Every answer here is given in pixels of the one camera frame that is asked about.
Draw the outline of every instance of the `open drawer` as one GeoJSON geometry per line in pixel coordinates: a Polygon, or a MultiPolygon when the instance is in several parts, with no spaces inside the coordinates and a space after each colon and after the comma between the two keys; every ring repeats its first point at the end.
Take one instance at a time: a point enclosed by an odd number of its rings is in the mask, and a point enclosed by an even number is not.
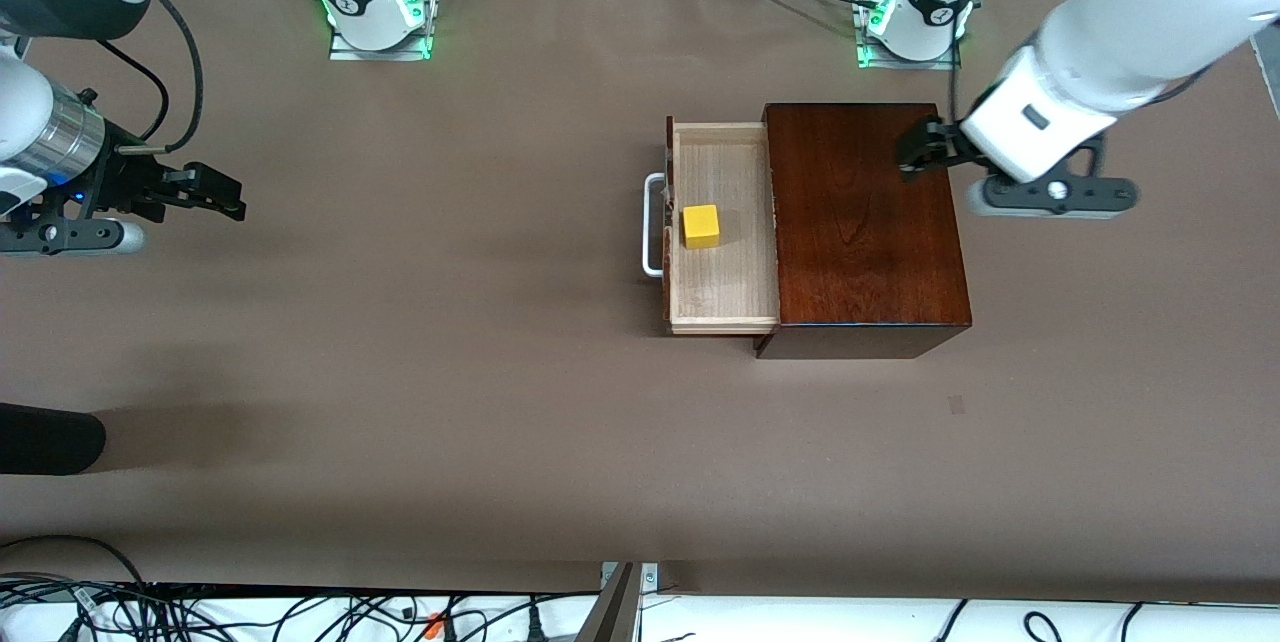
{"type": "Polygon", "coordinates": [[[768,335],[778,326],[773,187],[764,123],[667,119],[663,294],[676,335],[768,335]],[[721,242],[687,249],[681,208],[716,205],[721,242]]]}

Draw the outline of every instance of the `black cylindrical object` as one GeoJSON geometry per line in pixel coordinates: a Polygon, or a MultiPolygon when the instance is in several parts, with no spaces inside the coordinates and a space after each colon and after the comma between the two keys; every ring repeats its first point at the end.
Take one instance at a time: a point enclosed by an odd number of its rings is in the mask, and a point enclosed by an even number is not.
{"type": "Polygon", "coordinates": [[[106,430],[92,414],[0,402],[0,474],[77,474],[105,445],[106,430]]]}

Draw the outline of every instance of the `brown table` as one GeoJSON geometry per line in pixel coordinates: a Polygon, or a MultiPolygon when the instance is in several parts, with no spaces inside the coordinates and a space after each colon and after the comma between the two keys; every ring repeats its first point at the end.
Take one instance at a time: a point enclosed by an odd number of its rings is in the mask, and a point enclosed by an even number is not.
{"type": "MultiPolygon", "coordinates": [[[[175,1],[209,77],[175,162],[241,178],[250,217],[3,263],[4,399],[115,431],[100,474],[0,481],[3,536],[170,581],[580,587],[641,558],[712,592],[1280,600],[1280,127],[1248,49],[1116,127],[1134,212],[960,212],[969,333],[771,363],[663,334],[640,182],[668,114],[942,98],[858,69],[842,5],[444,0],[404,65],[329,63],[311,0],[175,1]]],[[[984,1],[964,98],[1060,0],[984,1]]],[[[161,10],[123,46],[187,100],[161,10]]],[[[92,45],[31,60],[150,119],[92,45]]],[[[4,567],[55,554],[119,574],[4,567]]]]}

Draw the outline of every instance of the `yellow block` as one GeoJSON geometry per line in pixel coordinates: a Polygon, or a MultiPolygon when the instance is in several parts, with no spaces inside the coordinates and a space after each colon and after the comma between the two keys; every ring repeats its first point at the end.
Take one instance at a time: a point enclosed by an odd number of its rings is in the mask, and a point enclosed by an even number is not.
{"type": "Polygon", "coordinates": [[[719,244],[719,215],[716,205],[694,205],[685,208],[685,246],[704,249],[719,244]]]}

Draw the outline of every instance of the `white handle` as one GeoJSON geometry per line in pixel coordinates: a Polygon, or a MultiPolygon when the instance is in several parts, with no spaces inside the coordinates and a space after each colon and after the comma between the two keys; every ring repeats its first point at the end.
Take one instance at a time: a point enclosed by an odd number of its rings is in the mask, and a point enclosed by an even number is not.
{"type": "Polygon", "coordinates": [[[640,267],[649,278],[662,278],[662,269],[654,269],[649,265],[649,217],[652,217],[649,210],[653,208],[654,182],[662,182],[666,185],[667,174],[654,171],[650,176],[644,178],[644,229],[640,230],[640,267]]]}

